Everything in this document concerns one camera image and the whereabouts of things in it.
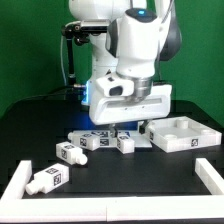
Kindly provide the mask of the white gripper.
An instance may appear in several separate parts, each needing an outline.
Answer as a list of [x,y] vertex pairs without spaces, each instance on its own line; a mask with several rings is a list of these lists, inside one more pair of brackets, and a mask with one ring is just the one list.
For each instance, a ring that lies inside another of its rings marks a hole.
[[96,125],[110,124],[110,136],[116,138],[116,124],[131,121],[139,123],[139,133],[144,134],[150,119],[164,118],[170,112],[172,86],[153,86],[151,94],[140,102],[128,101],[126,97],[105,97],[99,91],[92,95],[89,116]]

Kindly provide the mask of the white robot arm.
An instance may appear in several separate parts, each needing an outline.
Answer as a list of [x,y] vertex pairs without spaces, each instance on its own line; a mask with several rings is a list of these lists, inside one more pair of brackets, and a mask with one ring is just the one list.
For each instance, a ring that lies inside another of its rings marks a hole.
[[92,75],[84,103],[96,125],[118,135],[117,123],[164,118],[172,86],[154,83],[155,68],[181,46],[174,0],[69,0],[76,43],[92,44]]

